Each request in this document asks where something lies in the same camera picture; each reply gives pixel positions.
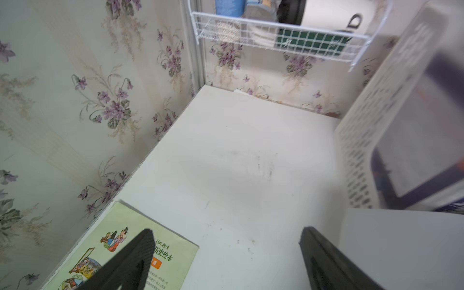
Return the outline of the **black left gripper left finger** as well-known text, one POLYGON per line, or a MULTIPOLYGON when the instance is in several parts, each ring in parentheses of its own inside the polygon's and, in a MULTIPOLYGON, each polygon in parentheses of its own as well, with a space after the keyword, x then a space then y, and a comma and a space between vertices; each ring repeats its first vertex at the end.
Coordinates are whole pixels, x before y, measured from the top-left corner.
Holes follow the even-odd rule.
POLYGON ((146 228, 121 249, 79 290, 143 290, 156 249, 153 231, 146 228))

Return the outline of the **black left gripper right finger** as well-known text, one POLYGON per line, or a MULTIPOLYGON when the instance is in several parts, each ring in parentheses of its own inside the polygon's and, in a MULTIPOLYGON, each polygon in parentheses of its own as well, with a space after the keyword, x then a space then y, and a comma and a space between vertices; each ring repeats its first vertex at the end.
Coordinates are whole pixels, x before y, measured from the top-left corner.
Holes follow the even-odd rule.
POLYGON ((383 290, 316 228, 305 227, 299 245, 313 290, 383 290))

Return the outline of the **white insulated delivery bag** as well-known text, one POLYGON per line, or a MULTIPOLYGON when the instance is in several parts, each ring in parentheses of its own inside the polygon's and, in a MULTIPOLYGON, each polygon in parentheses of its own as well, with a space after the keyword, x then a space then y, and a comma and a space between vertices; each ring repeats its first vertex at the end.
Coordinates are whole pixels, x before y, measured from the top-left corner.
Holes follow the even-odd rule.
POLYGON ((339 249, 386 290, 461 290, 464 217, 348 209, 339 249))

